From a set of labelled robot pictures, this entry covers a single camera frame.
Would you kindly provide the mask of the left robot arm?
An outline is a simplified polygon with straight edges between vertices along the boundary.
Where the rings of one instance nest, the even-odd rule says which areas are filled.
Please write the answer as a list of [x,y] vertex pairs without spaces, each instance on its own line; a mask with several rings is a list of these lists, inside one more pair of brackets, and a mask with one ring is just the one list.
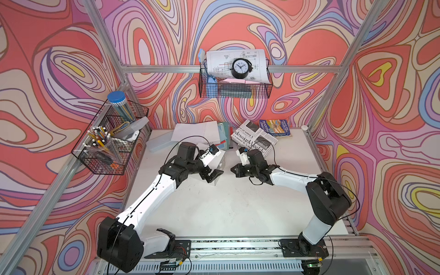
[[203,150],[183,141],[175,148],[177,154],[167,156],[147,190],[125,211],[115,218],[105,218],[99,226],[97,256],[118,270],[128,273],[141,259],[153,254],[173,256],[176,240],[172,232],[159,228],[141,237],[148,217],[189,175],[197,174],[212,183],[223,174],[217,167],[225,152],[216,145]]

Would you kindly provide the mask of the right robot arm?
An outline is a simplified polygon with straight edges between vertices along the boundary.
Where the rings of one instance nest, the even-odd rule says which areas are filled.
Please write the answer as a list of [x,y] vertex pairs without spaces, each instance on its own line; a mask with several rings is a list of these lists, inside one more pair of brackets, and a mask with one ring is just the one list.
[[230,170],[237,178],[255,178],[263,184],[286,187],[306,194],[313,216],[306,228],[294,239],[293,251],[311,256],[335,223],[351,207],[350,197],[330,173],[300,174],[279,165],[269,165],[261,151],[240,148],[236,151],[240,163]]

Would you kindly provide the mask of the white drawer cabinet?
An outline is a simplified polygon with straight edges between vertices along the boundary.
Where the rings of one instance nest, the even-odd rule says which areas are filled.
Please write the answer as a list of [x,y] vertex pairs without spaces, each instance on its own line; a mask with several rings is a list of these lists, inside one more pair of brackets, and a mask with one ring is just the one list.
[[199,160],[203,164],[201,173],[202,180],[211,186],[215,186],[220,176],[224,173],[225,151],[220,150],[216,145],[211,145],[206,150],[201,151]]

